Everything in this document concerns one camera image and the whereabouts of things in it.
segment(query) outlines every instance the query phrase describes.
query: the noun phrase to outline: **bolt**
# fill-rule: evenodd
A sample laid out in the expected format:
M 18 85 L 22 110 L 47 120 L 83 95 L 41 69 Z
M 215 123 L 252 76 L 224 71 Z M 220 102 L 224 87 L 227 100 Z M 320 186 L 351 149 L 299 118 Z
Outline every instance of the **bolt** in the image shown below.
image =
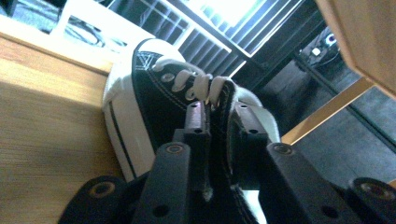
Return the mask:
M 114 192 L 116 186 L 114 183 L 105 181 L 94 185 L 90 190 L 90 196 L 93 198 L 104 198 Z
M 283 154 L 283 155 L 289 155 L 292 152 L 292 149 L 290 146 L 287 145 L 276 145 L 274 146 L 274 150 L 277 153 Z
M 172 145 L 166 148 L 166 151 L 171 154 L 177 154 L 183 150 L 183 147 L 178 145 Z

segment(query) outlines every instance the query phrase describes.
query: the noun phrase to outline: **shoe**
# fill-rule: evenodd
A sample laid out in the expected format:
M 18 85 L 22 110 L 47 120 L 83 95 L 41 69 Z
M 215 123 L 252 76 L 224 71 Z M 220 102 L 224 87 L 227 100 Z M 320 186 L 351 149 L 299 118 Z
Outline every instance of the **shoe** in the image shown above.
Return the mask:
M 194 217 L 198 222 L 255 223 L 241 189 L 231 181 L 229 118 L 235 102 L 251 105 L 271 141 L 280 142 L 274 117 L 252 92 L 186 63 L 173 46 L 159 39 L 143 41 L 126 58 L 131 60 L 114 65 L 103 100 L 108 134 L 125 179 L 149 171 L 156 148 L 171 142 L 175 129 L 184 128 L 187 106 L 204 101 L 210 107 L 209 178 L 214 191 L 207 205 L 195 209 Z

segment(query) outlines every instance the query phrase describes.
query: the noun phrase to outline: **shoe eyelet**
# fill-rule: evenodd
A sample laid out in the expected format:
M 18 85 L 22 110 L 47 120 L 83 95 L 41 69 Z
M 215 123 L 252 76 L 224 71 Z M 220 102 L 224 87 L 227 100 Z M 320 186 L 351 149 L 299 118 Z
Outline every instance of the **shoe eyelet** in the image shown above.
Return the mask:
M 172 86 L 172 92 L 178 92 L 178 91 L 182 91 L 184 88 L 186 87 L 186 85 L 182 86 L 182 87 L 178 87 L 176 85 Z
M 194 94 L 194 88 L 191 87 L 186 91 L 186 100 L 191 101 L 193 99 L 195 99 L 195 94 Z
M 158 64 L 154 64 L 154 65 L 151 66 L 151 69 L 154 72 L 161 72 L 163 70 L 163 66 L 159 66 Z
M 175 75 L 171 74 L 171 73 L 166 73 L 164 75 L 161 76 L 161 82 L 170 82 L 173 79 L 175 79 Z

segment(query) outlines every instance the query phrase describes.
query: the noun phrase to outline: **wooden desk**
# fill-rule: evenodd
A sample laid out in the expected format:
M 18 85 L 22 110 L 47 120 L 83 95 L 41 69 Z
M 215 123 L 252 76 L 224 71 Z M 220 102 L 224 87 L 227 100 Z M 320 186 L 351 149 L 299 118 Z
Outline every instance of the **wooden desk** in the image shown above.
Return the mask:
M 100 107 L 112 62 L 4 17 L 0 49 L 0 223 L 55 223 L 86 181 L 120 176 Z
M 396 1 L 316 2 L 347 65 L 396 99 Z

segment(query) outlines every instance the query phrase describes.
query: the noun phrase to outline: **white rubber sole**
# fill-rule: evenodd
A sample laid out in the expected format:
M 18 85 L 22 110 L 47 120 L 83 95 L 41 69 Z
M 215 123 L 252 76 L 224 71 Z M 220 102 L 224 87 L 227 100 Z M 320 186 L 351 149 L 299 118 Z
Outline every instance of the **white rubber sole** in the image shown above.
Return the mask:
M 150 39 L 139 47 L 139 51 L 156 52 L 184 61 L 177 49 L 159 39 Z M 125 179 L 131 181 L 151 169 L 155 155 L 134 94 L 131 77 L 134 49 L 128 50 L 124 60 L 115 63 L 108 76 L 103 111 L 121 170 Z

